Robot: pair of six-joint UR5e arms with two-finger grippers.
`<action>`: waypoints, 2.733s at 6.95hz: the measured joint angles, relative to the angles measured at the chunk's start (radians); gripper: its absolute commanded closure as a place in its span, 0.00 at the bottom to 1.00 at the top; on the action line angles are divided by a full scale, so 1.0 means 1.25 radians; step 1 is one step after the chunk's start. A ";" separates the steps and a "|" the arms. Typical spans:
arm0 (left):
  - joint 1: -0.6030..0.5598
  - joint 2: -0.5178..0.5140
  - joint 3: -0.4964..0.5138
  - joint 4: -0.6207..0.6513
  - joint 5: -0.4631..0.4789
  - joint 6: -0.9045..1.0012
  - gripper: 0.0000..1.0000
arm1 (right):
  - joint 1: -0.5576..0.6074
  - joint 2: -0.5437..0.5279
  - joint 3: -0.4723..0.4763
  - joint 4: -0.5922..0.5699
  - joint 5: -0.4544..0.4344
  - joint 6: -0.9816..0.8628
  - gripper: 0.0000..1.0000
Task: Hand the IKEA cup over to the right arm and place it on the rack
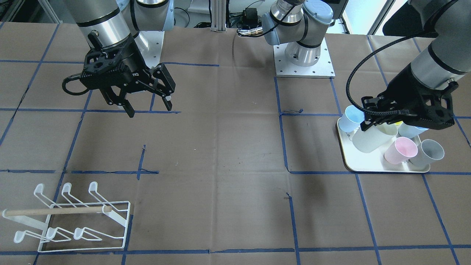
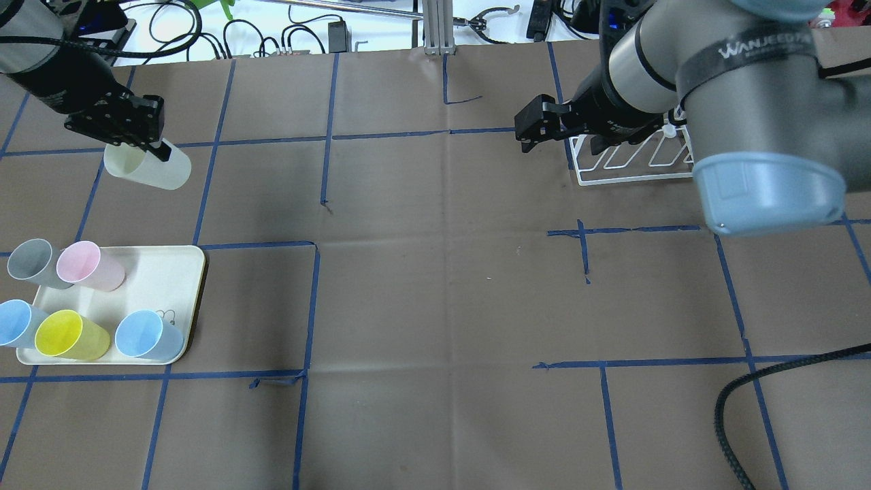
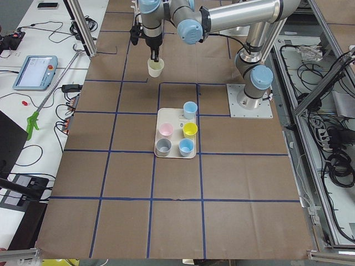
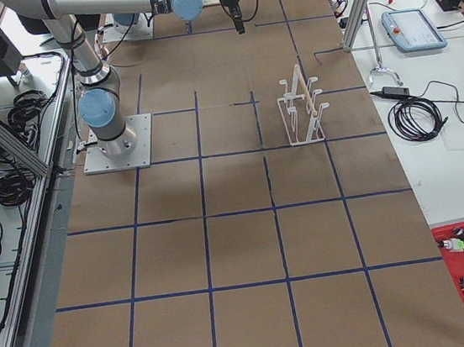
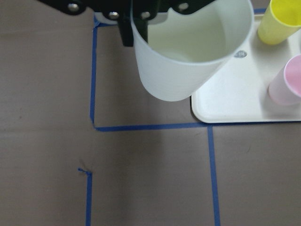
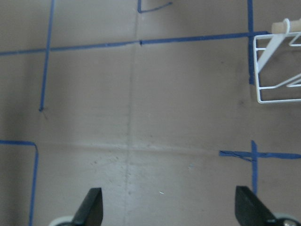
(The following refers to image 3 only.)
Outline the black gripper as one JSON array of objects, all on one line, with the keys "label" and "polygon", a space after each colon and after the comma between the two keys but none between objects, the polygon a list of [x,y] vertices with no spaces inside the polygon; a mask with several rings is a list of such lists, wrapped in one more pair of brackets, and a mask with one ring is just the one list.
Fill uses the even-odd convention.
[{"label": "black gripper", "polygon": [[132,45],[137,45],[139,39],[144,39],[146,45],[150,48],[150,59],[159,62],[159,48],[163,43],[161,26],[150,29],[143,26],[142,23],[135,23],[130,30],[130,42]]}]

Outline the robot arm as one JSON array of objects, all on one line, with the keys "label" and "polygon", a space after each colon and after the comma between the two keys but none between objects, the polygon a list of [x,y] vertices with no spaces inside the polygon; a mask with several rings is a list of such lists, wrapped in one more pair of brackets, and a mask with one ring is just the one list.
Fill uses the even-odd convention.
[{"label": "robot arm", "polygon": [[202,43],[222,30],[249,26],[246,41],[236,54],[235,66],[245,86],[238,93],[237,103],[244,109],[257,109],[273,81],[270,68],[262,57],[268,55],[282,24],[297,9],[299,1],[242,1],[208,9],[195,10],[194,1],[138,1],[130,41],[137,45],[144,39],[150,48],[150,62],[159,64],[159,48],[163,43],[163,21],[176,28],[186,44]]}]

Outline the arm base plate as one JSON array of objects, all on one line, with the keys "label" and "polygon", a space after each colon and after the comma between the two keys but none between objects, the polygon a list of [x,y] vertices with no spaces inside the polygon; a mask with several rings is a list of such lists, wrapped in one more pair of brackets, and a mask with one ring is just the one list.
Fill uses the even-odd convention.
[{"label": "arm base plate", "polygon": [[248,98],[244,84],[227,84],[227,96],[231,118],[272,119],[270,100],[267,92],[260,99]]}]

